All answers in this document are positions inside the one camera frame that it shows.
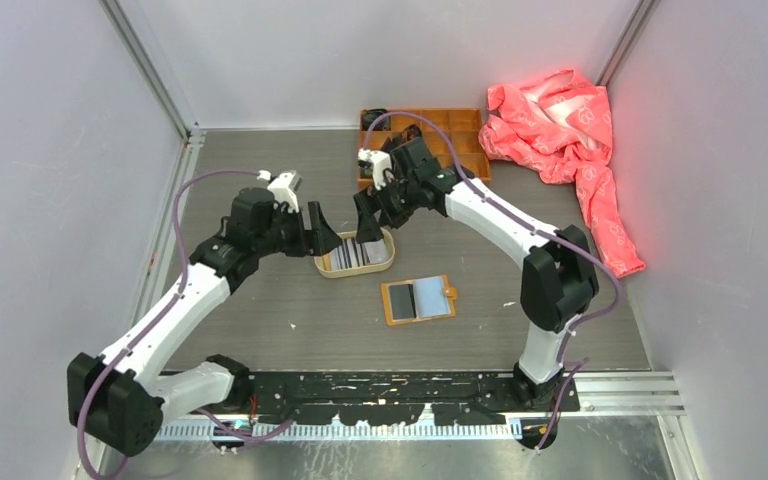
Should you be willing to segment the dark credit card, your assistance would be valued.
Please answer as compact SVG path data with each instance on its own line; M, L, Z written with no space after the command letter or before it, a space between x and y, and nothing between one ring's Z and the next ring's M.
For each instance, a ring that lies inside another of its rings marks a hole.
M391 318L394 322L416 318L416 302L412 283L389 285L387 292Z

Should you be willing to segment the orange leather card holder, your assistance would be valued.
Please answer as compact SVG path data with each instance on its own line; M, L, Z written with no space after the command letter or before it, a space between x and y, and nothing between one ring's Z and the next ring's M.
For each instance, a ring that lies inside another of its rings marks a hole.
M412 283L416 302L416 318L394 322L391 318L387 287L393 284ZM430 320L451 318L456 315L458 290L449 282L447 275L382 283L380 287L384 316L388 326L401 326Z

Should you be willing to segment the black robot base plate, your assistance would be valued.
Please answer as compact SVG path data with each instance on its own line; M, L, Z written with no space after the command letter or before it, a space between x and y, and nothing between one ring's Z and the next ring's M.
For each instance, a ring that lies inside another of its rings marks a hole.
M372 427L413 425L424 411L436 426L501 425L512 414L576 411L580 404L564 373L547 384L531 384L511 371L259 371L243 393L207 406L219 414L241 414L299 426L340 421Z

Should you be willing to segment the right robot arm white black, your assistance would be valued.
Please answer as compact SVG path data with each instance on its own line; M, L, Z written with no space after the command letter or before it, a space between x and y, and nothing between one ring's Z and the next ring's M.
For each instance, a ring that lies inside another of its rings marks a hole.
M522 407L542 409L561 380L566 336L599 291L584 232L527 216L460 163L442 166L421 138L389 152L361 149L357 164L373 180L354 196L358 242L378 241L384 229L428 209L481 234L520 268L519 303L530 327L512 388Z

